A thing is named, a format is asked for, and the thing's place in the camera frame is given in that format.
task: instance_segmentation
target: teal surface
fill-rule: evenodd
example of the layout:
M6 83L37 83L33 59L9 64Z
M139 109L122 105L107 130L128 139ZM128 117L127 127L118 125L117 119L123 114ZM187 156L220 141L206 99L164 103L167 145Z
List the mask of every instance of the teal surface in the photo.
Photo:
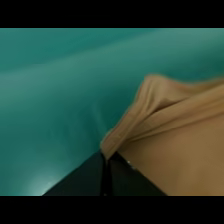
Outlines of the teal surface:
M0 195L42 195L95 151L148 73L224 72L224 29L0 29Z

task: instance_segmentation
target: brown bag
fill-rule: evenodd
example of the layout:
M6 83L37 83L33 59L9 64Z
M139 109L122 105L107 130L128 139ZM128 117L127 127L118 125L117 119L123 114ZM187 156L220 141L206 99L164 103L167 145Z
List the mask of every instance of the brown bag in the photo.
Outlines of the brown bag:
M167 195L224 195L224 80L150 75L101 143Z

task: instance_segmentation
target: teal fabric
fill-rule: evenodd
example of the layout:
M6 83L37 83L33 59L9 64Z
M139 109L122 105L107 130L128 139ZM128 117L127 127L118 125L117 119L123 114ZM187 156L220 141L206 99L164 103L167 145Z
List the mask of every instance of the teal fabric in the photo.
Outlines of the teal fabric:
M224 29L0 29L0 49L0 195L42 195L99 150L146 74L224 72Z

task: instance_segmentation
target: teal background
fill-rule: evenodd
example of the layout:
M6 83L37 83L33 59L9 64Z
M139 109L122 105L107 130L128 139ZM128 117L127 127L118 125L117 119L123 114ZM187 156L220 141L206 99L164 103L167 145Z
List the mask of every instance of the teal background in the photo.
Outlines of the teal background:
M223 62L224 29L0 29L0 195L42 195L99 150L146 74Z

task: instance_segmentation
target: black object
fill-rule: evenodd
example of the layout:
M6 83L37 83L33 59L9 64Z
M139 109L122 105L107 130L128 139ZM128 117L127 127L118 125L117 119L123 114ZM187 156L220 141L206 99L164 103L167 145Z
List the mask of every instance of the black object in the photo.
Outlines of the black object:
M100 152L44 196L165 196L118 153L105 161Z

